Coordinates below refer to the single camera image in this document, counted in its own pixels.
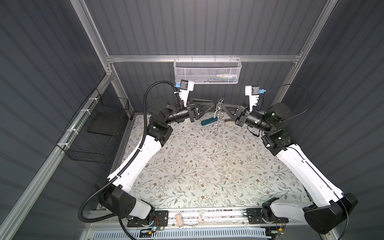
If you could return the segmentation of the silver metal carabiner key holder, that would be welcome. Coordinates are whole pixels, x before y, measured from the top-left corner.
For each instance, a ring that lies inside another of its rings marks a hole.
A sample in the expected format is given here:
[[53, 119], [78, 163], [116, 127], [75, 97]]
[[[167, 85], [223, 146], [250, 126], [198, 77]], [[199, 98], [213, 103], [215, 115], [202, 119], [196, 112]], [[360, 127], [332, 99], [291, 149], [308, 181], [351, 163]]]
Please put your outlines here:
[[217, 122], [216, 122], [216, 127], [215, 127], [215, 130], [214, 130], [214, 135], [215, 136], [218, 136], [219, 134], [219, 128], [221, 126], [221, 119], [223, 117], [223, 114], [222, 114], [222, 105], [223, 105], [223, 101], [224, 101], [224, 98], [221, 98], [218, 103], [216, 104], [216, 110], [215, 110], [215, 114], [214, 114], [214, 118], [217, 119]]

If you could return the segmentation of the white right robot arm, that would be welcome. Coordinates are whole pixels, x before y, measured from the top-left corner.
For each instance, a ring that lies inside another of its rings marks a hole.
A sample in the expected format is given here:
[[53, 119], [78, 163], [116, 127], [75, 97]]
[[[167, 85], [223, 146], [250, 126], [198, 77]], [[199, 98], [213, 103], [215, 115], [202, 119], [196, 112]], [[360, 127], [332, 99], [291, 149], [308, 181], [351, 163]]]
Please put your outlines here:
[[222, 109], [236, 125], [260, 130], [264, 146], [289, 168], [310, 198], [307, 202], [270, 198], [262, 204], [260, 213], [266, 223], [296, 220], [325, 235], [349, 220], [358, 203], [357, 198], [351, 193], [343, 193], [329, 181], [284, 130], [292, 119], [291, 109], [286, 104], [277, 103], [263, 113], [247, 105], [222, 104]]

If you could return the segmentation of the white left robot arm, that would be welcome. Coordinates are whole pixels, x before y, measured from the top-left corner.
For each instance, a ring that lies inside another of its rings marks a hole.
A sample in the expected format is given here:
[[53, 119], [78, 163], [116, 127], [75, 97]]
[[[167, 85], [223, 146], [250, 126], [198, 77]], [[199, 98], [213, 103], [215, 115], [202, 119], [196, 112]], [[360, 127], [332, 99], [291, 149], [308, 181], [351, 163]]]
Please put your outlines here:
[[111, 211], [112, 216], [121, 219], [136, 217], [149, 223], [154, 218], [155, 208], [130, 195], [136, 178], [149, 160], [165, 145], [173, 128], [171, 123], [191, 122], [200, 119], [214, 107], [211, 100], [191, 99], [186, 104], [172, 106], [163, 97], [157, 97], [149, 103], [148, 113], [151, 115], [145, 124], [146, 132], [142, 141], [131, 155], [111, 173], [107, 181], [99, 183], [101, 190], [97, 194], [99, 203]]

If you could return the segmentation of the teal stapler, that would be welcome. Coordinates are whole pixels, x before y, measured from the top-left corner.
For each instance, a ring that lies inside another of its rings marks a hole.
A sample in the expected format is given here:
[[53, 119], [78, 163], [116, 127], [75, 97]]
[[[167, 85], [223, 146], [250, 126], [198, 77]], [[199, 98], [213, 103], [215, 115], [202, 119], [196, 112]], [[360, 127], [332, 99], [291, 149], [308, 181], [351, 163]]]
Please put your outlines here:
[[203, 120], [201, 122], [201, 125], [202, 126], [206, 126], [206, 125], [209, 125], [209, 124], [216, 123], [217, 121], [218, 121], [218, 118], [209, 118], [209, 119]]

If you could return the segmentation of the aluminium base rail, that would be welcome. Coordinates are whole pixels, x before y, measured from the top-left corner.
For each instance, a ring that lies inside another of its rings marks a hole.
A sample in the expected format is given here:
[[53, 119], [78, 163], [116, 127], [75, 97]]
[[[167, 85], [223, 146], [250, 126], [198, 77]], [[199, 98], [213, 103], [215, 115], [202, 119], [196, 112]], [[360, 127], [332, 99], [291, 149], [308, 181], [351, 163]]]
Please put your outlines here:
[[177, 227], [176, 214], [181, 214], [187, 227], [249, 226], [248, 207], [167, 209], [168, 226]]

